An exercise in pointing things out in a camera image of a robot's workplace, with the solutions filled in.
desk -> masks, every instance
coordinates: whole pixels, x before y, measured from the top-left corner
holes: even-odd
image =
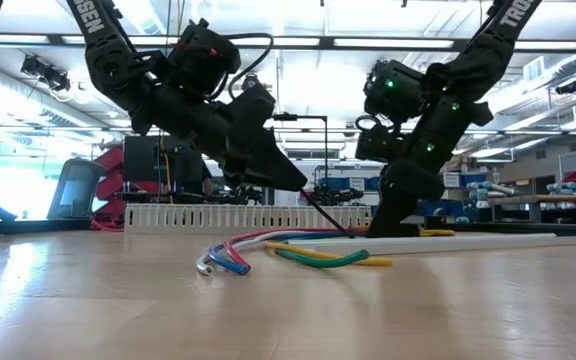
[[[488,199],[488,203],[492,205],[493,219],[495,219],[495,207],[500,205],[509,204],[528,204],[530,212],[530,221],[535,223],[541,222],[541,203],[556,203],[556,202],[576,202],[576,196],[572,195],[522,195],[511,196],[503,198]]]
[[[576,246],[317,270],[218,237],[0,237],[0,359],[576,359]]]

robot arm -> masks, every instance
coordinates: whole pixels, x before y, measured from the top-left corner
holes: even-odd
[[[368,77],[365,111],[384,115],[362,129],[356,157],[386,162],[379,186],[381,202],[369,235],[409,236],[400,222],[412,215],[419,199],[437,201],[444,187],[437,174],[471,123],[493,119],[487,103],[477,104],[503,76],[514,44],[541,0],[496,0],[489,18],[464,50],[447,64],[432,64],[422,74],[398,61],[379,62]],[[419,117],[410,135],[401,123]]]
[[[263,128],[275,99],[261,84],[230,104],[213,101],[241,59],[206,21],[191,23],[165,57],[160,51],[136,52],[112,0],[67,2],[84,35],[93,85],[130,114],[135,132],[145,135],[154,124],[188,141],[216,160],[234,185],[298,191],[306,184],[272,131]]]

computer monitor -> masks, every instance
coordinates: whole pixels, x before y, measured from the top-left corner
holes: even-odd
[[[174,136],[127,136],[124,143],[124,181],[165,182],[166,162],[163,157],[158,157],[162,143],[168,154],[172,181],[201,181],[201,153]]]

wooden tabletop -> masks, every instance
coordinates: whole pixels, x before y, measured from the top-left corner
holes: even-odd
[[[576,359],[576,246],[317,270],[211,237],[0,237],[0,359]]]
[[[505,204],[534,204],[534,203],[552,203],[552,202],[576,202],[576,196],[573,195],[521,195],[502,198],[490,198],[488,202],[491,205]]]

green cable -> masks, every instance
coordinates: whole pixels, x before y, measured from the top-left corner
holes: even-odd
[[[348,256],[344,256],[339,259],[334,260],[322,260],[322,259],[315,259],[309,256],[303,256],[299,254],[295,254],[293,252],[287,250],[276,249],[275,254],[280,255],[288,260],[296,261],[303,265],[308,265],[316,268],[335,268],[335,267],[342,267],[352,265],[358,261],[366,260],[370,257],[370,253],[368,250],[359,250],[354,254],[350,254]]]

